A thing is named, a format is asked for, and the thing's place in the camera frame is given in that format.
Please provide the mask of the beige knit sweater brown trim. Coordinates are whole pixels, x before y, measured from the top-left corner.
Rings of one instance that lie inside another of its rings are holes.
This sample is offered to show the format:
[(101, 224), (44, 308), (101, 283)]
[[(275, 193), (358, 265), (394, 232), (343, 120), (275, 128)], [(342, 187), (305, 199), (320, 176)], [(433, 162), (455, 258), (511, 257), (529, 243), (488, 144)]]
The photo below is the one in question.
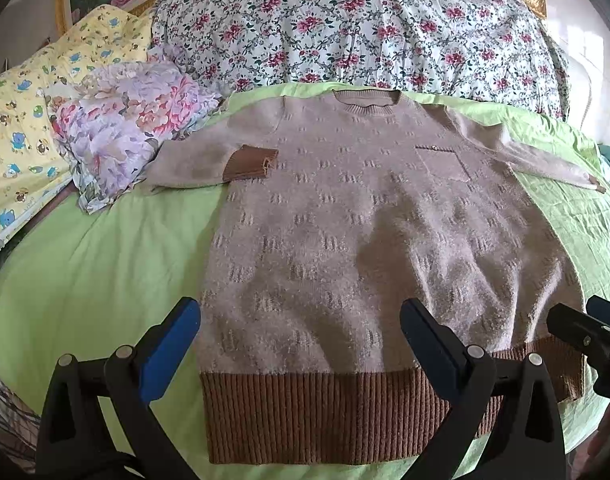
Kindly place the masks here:
[(162, 145), (156, 188), (224, 183), (200, 287), (215, 464), (367, 464), (419, 454), (445, 415), (400, 329), (416, 298), (465, 344), (539, 352), (560, 400), (582, 357), (547, 332), (584, 302), (518, 182), (597, 191), (587, 170), (398, 91), (281, 96)]

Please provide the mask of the striped cloth at bed edge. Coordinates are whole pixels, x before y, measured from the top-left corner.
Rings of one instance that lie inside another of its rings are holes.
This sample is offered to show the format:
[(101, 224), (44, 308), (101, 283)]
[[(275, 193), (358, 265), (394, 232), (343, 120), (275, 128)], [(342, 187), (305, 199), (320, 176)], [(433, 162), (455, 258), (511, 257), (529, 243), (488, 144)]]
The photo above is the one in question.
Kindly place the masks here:
[(28, 474), (35, 472), (40, 416), (0, 379), (0, 448)]

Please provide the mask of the light green bed sheet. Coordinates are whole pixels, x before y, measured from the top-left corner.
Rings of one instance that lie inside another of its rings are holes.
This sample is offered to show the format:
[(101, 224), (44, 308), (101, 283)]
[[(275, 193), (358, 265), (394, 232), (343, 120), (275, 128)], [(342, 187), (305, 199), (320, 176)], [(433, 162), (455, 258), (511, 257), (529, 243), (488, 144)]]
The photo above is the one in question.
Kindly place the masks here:
[[(505, 124), (514, 140), (599, 172), (593, 140), (566, 122), (521, 108), (407, 92), (445, 104), (484, 125)], [(610, 300), (610, 189), (604, 194), (521, 174), (574, 261), (586, 296)], [(109, 356), (134, 344), (182, 296), (198, 296), (204, 259), (226, 188), (136, 190), (89, 216), (67, 197), (16, 246), (0, 270), (0, 379), (40, 414), (56, 360)], [(608, 399), (560, 404), (565, 451), (599, 426)], [(189, 352), (155, 415), (202, 479), (399, 479), (411, 460), (367, 466), (217, 466), (209, 463), (201, 382)]]

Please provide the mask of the yellow cartoon print blanket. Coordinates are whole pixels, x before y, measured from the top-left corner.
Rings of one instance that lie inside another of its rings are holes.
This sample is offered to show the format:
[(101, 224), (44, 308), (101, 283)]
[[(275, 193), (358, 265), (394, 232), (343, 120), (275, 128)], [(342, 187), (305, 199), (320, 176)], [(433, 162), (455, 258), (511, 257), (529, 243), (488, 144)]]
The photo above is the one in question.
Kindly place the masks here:
[(70, 182), (44, 92), (79, 84), (99, 66), (143, 61), (151, 20), (98, 6), (53, 44), (0, 75), (0, 252)]

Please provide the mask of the purple pink floral pillow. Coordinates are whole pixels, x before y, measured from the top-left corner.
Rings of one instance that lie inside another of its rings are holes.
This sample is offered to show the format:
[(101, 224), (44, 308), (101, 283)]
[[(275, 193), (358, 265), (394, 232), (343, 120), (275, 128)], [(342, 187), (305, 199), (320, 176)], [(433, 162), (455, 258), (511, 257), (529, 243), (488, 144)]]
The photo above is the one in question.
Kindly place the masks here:
[(201, 128), (224, 97), (169, 62), (121, 62), (43, 91), (79, 208), (94, 214), (143, 180), (162, 144)]

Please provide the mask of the red floral white quilt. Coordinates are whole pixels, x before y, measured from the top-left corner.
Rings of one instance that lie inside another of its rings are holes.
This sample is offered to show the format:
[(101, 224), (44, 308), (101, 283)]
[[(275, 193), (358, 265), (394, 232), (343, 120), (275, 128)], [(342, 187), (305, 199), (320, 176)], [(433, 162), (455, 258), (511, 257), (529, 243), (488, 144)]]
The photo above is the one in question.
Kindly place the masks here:
[(521, 0), (157, 0), (150, 55), (231, 91), (341, 82), (570, 112), (566, 57)]

